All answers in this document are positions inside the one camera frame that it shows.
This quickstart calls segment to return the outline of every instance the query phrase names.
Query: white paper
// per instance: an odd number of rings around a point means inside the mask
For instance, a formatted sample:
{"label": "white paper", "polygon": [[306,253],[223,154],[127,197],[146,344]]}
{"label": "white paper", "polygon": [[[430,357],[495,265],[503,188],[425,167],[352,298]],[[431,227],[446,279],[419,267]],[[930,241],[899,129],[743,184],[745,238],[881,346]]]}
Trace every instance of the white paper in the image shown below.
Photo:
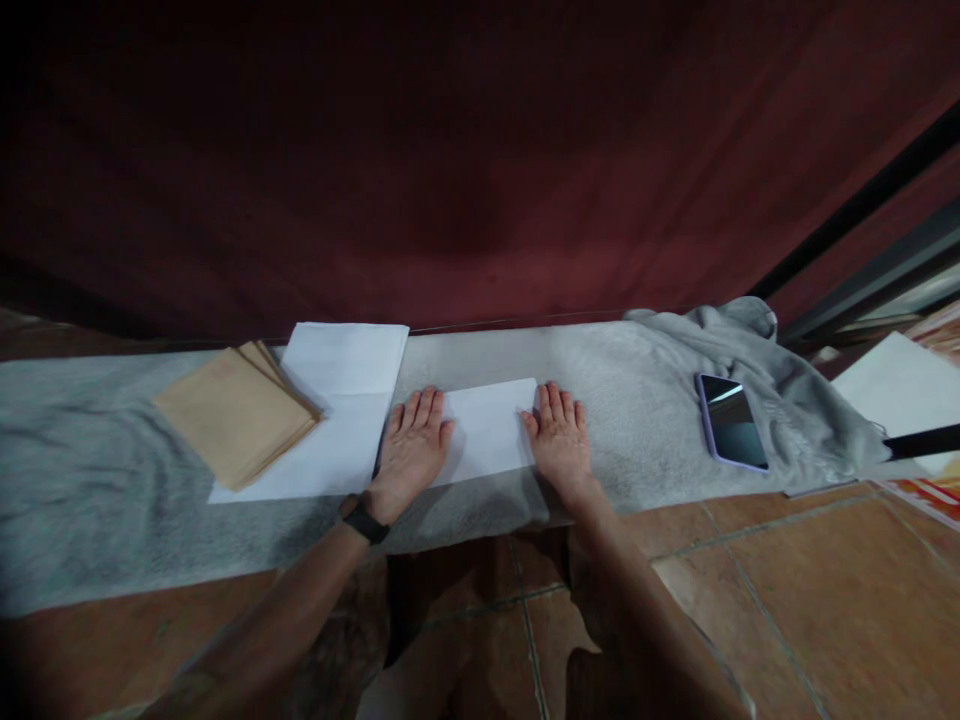
{"label": "white paper", "polygon": [[[960,369],[934,352],[891,333],[833,381],[833,387],[887,435],[910,435],[960,423]],[[916,458],[938,475],[953,453]]]}
{"label": "white paper", "polygon": [[433,486],[533,465],[520,411],[532,410],[536,397],[533,378],[444,393],[444,419],[457,424]]}
{"label": "white paper", "polygon": [[215,482],[211,504],[346,495],[373,477],[409,328],[299,323],[280,363],[323,411],[317,425],[238,493]]}

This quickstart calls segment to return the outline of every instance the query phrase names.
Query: stack of brown paper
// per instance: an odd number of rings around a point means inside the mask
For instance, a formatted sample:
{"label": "stack of brown paper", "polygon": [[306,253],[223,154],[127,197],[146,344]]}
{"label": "stack of brown paper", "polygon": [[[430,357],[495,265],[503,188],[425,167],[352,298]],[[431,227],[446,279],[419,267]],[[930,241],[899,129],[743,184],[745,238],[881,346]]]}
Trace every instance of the stack of brown paper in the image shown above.
{"label": "stack of brown paper", "polygon": [[224,350],[153,404],[234,492],[252,484],[321,421],[262,342]]}

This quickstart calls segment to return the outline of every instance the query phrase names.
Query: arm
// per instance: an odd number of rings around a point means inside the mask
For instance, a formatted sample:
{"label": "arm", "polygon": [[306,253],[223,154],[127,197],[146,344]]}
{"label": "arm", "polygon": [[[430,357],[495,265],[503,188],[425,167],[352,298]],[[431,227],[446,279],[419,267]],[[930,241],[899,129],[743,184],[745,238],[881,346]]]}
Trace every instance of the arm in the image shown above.
{"label": "arm", "polygon": [[[442,417],[443,393],[432,387],[394,408],[380,473],[364,493],[380,524],[394,524],[439,474],[453,432]],[[365,537],[338,523],[143,717],[232,717],[297,665],[369,550]]]}
{"label": "arm", "polygon": [[586,410],[556,383],[540,386],[540,420],[523,413],[537,468],[573,517],[575,532],[599,570],[616,588],[639,636],[637,651],[662,688],[672,716],[747,717],[730,702],[726,678],[690,620],[650,567],[607,500],[590,467]]}

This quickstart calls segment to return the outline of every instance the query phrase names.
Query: black metal rod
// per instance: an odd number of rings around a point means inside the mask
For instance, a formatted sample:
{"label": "black metal rod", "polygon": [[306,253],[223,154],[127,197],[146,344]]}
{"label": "black metal rod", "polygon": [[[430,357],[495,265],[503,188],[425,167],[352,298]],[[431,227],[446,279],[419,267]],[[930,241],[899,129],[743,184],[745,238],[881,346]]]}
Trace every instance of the black metal rod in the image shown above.
{"label": "black metal rod", "polygon": [[960,424],[888,438],[883,443],[893,451],[890,460],[952,452],[960,450]]}

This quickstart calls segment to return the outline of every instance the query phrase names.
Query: gray cloth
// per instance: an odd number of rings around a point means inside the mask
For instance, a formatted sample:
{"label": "gray cloth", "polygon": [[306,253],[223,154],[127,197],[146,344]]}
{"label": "gray cloth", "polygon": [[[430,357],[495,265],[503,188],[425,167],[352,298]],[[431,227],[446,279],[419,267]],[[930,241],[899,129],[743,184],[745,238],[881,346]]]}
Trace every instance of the gray cloth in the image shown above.
{"label": "gray cloth", "polygon": [[[874,427],[774,342],[773,313],[740,298],[686,316],[411,337],[395,400],[554,379],[588,408],[594,470],[614,507],[840,482],[887,451]],[[210,353],[0,365],[4,615],[197,583],[291,563],[329,528],[336,498],[207,505],[213,477],[150,399]],[[764,475],[707,453],[694,386],[747,387],[771,462]],[[424,550],[567,520],[532,469],[430,490],[382,546]]]}

